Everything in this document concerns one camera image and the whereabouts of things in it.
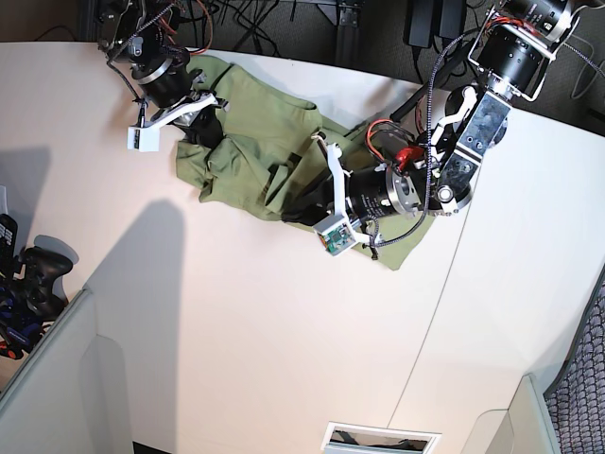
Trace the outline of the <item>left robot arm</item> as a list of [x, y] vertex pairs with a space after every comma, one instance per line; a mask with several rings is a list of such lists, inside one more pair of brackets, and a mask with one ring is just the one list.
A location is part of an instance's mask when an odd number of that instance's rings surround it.
[[538, 97], [548, 66], [579, 22], [582, 10], [601, 1], [500, 1], [487, 13], [475, 38], [456, 59], [477, 70], [471, 83], [453, 91], [444, 116], [410, 133], [403, 116], [426, 102], [446, 75], [439, 56], [429, 81], [391, 118], [366, 130], [374, 165], [341, 167], [320, 175], [283, 212], [284, 222], [313, 226], [331, 215], [351, 223], [391, 216], [453, 215], [472, 197], [471, 182], [487, 150], [507, 127], [511, 100]]

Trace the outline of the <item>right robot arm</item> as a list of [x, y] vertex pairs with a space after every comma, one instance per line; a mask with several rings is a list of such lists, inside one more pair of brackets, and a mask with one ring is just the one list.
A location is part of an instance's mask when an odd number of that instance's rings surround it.
[[188, 67], [199, 53], [173, 41], [181, 21], [175, 1], [101, 1], [98, 48], [138, 105], [127, 148], [160, 149], [161, 129], [175, 126], [198, 146], [216, 147], [223, 129], [216, 111], [227, 102], [202, 87], [206, 74]]

